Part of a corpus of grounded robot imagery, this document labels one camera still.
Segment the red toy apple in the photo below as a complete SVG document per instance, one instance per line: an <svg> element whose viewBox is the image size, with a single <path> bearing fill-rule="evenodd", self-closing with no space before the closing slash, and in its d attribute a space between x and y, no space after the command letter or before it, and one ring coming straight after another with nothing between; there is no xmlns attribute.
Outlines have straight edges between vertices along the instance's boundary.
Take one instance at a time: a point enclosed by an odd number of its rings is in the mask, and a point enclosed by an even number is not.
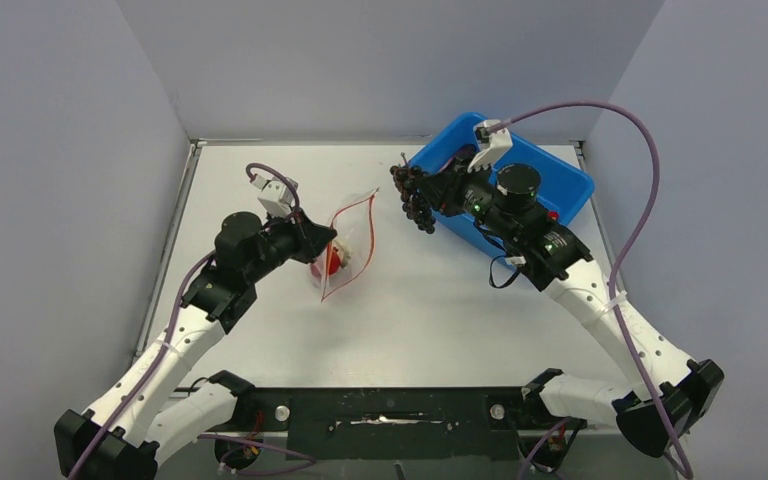
<svg viewBox="0 0 768 480"><path fill-rule="evenodd" d="M324 268L327 275L334 275L343 268L343 249L330 246L325 253Z"/></svg>

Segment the white toy garlic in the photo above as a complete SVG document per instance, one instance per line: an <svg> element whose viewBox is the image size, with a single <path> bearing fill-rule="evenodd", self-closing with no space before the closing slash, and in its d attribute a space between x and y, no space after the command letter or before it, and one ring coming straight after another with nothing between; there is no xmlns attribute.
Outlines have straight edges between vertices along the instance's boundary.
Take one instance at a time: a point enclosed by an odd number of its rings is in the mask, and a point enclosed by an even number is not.
<svg viewBox="0 0 768 480"><path fill-rule="evenodd" d="M339 260L341 268L346 268L351 260L351 249L343 242L335 239L332 242L334 256Z"/></svg>

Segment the dark toy grapes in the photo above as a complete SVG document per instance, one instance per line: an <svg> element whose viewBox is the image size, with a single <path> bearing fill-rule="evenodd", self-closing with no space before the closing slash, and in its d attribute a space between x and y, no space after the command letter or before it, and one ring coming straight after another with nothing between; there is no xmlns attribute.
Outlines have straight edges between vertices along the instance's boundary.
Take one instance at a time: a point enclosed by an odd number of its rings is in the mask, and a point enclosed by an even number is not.
<svg viewBox="0 0 768 480"><path fill-rule="evenodd" d="M419 166L412 166L404 152L400 153L401 163L390 167L390 175L399 192L402 210L408 220L413 221L420 231L427 234L435 232L436 220L429 202L417 186L417 181L426 173Z"/></svg>

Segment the clear zip top bag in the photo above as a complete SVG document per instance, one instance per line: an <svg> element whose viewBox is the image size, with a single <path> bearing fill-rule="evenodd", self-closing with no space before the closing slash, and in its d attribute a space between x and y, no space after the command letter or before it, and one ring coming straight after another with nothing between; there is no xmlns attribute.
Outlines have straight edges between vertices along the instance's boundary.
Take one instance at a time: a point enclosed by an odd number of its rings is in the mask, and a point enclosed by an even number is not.
<svg viewBox="0 0 768 480"><path fill-rule="evenodd" d="M319 291L321 302L355 281L371 263L376 247L373 207L379 191L379 188L372 188L345 198L331 216L329 226L337 231L335 239L351 249L351 260L346 268L334 275L325 273L325 253L334 239L310 265L311 280Z"/></svg>

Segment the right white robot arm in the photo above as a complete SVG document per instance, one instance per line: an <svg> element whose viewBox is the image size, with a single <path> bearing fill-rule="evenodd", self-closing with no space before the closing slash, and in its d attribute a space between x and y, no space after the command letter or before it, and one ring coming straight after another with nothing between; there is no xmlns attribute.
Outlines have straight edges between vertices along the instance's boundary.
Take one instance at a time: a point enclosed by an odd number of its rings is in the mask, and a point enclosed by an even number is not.
<svg viewBox="0 0 768 480"><path fill-rule="evenodd" d="M534 168L510 164L491 174L451 165L428 173L413 166L397 177L416 219L470 216L516 276L571 314L625 378L611 384L548 369L524 388L528 422L545 427L572 417L609 425L657 458L707 413L724 381L722 369L673 345L610 285L586 245L539 202Z"/></svg>

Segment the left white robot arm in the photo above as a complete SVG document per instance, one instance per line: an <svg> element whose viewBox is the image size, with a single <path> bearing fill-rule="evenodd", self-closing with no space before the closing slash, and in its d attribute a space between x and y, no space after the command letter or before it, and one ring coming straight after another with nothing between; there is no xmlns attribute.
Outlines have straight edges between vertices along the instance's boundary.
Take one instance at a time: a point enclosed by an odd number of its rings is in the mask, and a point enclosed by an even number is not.
<svg viewBox="0 0 768 480"><path fill-rule="evenodd" d="M152 479L177 451L229 420L252 386L226 371L191 397L164 405L253 305L259 280L288 260L313 263L336 236L334 228L312 222L301 210L267 224L251 212L226 217L214 250L185 275L163 333L104 395L56 422L62 475Z"/></svg>

